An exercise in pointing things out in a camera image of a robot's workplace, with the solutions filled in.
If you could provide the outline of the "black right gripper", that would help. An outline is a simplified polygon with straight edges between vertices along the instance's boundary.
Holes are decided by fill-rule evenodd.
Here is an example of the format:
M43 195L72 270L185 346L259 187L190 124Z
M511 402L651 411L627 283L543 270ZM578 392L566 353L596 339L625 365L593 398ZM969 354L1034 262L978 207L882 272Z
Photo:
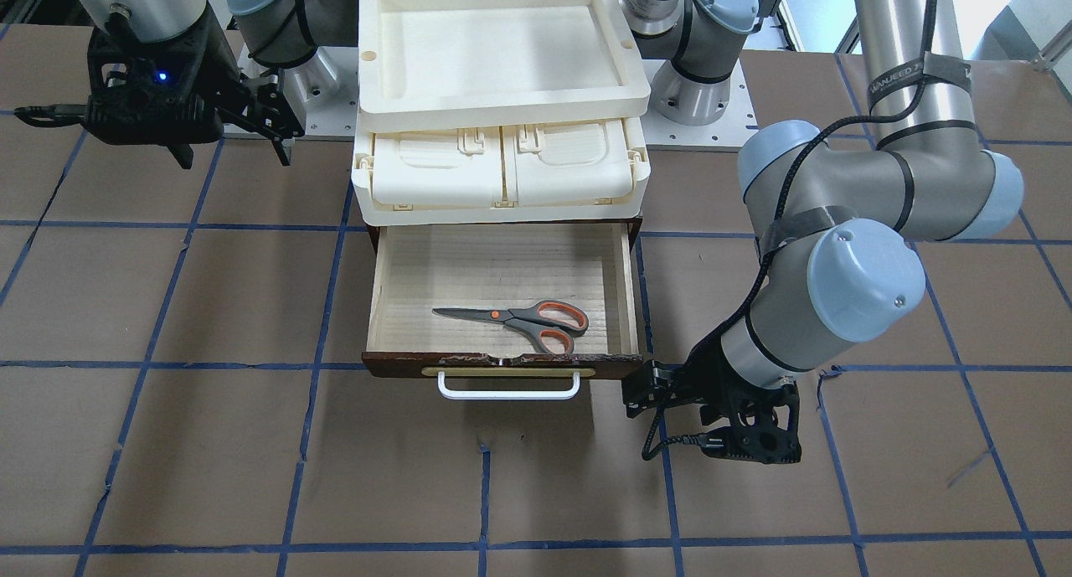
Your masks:
M271 143L280 165L306 135L306 106L291 106L284 80L242 80L214 13L160 43L143 43L131 19L111 12L88 47L90 97L84 127L111 145L164 146L189 168L194 143Z

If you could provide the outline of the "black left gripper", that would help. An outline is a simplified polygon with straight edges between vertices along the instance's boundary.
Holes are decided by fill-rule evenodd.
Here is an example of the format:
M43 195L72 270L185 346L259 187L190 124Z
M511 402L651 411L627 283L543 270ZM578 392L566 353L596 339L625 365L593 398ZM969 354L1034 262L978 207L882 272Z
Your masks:
M646 361L624 378L626 416L698 402L709 425L728 425L698 437L708 457L765 464L801 459L796 374L770 360L747 326L733 326L716 342L693 350L680 368Z

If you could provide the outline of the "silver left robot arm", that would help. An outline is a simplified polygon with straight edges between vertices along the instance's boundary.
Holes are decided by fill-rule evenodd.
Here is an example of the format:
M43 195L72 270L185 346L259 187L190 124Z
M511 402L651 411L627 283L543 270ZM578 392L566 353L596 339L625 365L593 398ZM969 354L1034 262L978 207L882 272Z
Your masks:
M734 314L680 368L621 383L628 416L654 409L641 455L801 458L796 378L873 340L925 291L910 239L992 236L1022 206L1023 176L985 150L949 0L855 0L868 110L827 128L781 121L740 149L760 268Z

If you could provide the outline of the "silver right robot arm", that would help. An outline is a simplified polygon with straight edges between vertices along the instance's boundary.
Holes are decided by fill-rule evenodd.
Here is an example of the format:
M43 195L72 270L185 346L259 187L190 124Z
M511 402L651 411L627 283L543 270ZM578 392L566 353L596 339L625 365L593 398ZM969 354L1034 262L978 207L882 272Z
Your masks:
M116 146L163 147L184 168L196 143L219 140L229 124L268 139L291 165L307 101L337 85L324 48L357 43L358 0L225 0L257 65L248 75L209 0L78 1L95 24L90 95L47 108L47 122Z

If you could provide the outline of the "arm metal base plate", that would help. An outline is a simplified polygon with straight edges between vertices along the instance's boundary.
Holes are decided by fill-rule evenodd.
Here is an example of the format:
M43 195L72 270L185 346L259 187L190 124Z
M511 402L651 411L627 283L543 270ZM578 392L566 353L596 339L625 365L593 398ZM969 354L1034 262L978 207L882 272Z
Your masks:
M759 125L740 63L732 75L716 85L683 80L670 66L660 82L662 59L644 59L652 97L641 116L647 148L673 151L730 151L740 149Z
M353 140L358 62L356 48L321 47L306 64L281 72L282 95L306 127L306 139Z

